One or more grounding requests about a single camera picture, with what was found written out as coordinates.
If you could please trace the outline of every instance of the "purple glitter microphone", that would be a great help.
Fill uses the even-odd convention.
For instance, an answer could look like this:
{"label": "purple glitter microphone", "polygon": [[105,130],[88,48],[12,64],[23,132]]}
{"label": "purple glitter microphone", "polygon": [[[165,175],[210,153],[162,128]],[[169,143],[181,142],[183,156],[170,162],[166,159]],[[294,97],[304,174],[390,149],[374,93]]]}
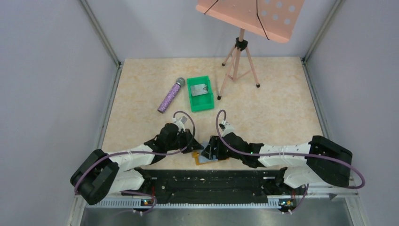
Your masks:
{"label": "purple glitter microphone", "polygon": [[177,93],[179,92],[180,88],[185,85],[184,78],[176,79],[176,84],[173,85],[172,89],[168,92],[165,99],[162,101],[158,111],[164,113],[166,109],[169,107],[172,100],[176,97]]}

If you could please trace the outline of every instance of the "green plastic box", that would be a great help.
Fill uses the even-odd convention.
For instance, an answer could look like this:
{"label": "green plastic box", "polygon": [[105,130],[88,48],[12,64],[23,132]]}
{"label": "green plastic box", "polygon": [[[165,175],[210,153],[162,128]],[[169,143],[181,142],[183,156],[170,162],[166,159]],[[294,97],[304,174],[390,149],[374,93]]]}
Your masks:
{"label": "green plastic box", "polygon": [[[204,95],[199,95],[193,97],[191,95],[191,86],[206,84],[208,87],[208,93]],[[190,105],[192,112],[204,111],[213,109],[215,107],[215,103],[213,100],[213,93],[211,87],[211,81],[208,76],[196,77],[187,79],[187,87],[188,87],[188,95],[190,97]]]}

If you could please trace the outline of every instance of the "pink music stand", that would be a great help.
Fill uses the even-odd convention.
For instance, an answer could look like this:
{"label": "pink music stand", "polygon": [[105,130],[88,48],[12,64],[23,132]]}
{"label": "pink music stand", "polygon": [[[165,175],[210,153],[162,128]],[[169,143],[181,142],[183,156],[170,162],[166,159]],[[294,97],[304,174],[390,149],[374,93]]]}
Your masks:
{"label": "pink music stand", "polygon": [[[268,40],[286,43],[291,38],[303,2],[304,0],[198,0],[196,9],[199,12],[240,28],[236,43],[222,63],[222,66],[225,66],[231,57],[231,64],[227,68],[226,77],[217,97],[218,100],[222,98],[227,78],[236,81],[252,71],[256,87],[260,87],[247,47],[248,42],[244,40],[244,31],[253,32]],[[237,77],[239,59],[243,50],[247,52],[251,69]]]}

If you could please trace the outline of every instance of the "tripod base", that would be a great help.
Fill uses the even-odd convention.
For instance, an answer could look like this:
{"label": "tripod base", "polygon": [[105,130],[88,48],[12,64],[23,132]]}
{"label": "tripod base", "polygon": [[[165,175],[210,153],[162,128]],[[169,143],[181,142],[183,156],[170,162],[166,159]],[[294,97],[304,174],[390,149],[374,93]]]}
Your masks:
{"label": "tripod base", "polygon": [[[252,63],[251,54],[249,53],[248,41],[244,40],[244,31],[245,31],[244,29],[240,29],[239,37],[236,38],[236,44],[230,50],[230,53],[228,54],[228,56],[222,63],[222,66],[226,66],[227,61],[231,57],[231,63],[229,65],[229,67],[227,68],[227,73],[224,78],[222,88],[220,89],[219,95],[217,96],[218,100],[222,99],[222,93],[224,91],[224,88],[226,87],[226,82],[227,82],[228,78],[232,79],[233,81],[236,81],[236,80],[244,77],[246,74],[252,72],[254,79],[255,79],[256,87],[259,88],[261,86],[259,84],[258,77],[255,72],[254,64]],[[249,64],[251,65],[251,69],[249,71],[245,72],[244,74],[242,74],[241,76],[237,77],[239,59],[241,57],[241,51],[244,51],[244,50],[247,52],[247,57],[248,57]],[[234,67],[233,76],[231,76],[230,71],[233,67]]]}

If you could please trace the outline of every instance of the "gray wall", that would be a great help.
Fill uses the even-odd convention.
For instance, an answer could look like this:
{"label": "gray wall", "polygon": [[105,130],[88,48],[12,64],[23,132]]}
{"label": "gray wall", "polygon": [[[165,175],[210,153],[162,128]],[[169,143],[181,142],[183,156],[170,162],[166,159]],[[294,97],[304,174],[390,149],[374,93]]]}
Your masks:
{"label": "gray wall", "polygon": [[0,225],[65,225],[116,68],[77,1],[0,1]]}
{"label": "gray wall", "polygon": [[397,225],[397,0],[347,0],[309,65],[333,140],[353,151],[371,225]]}
{"label": "gray wall", "polygon": [[[88,2],[120,59],[224,57],[239,34],[239,28],[196,11],[196,0]],[[306,0],[287,44],[247,32],[251,55],[304,56],[334,2]]]}

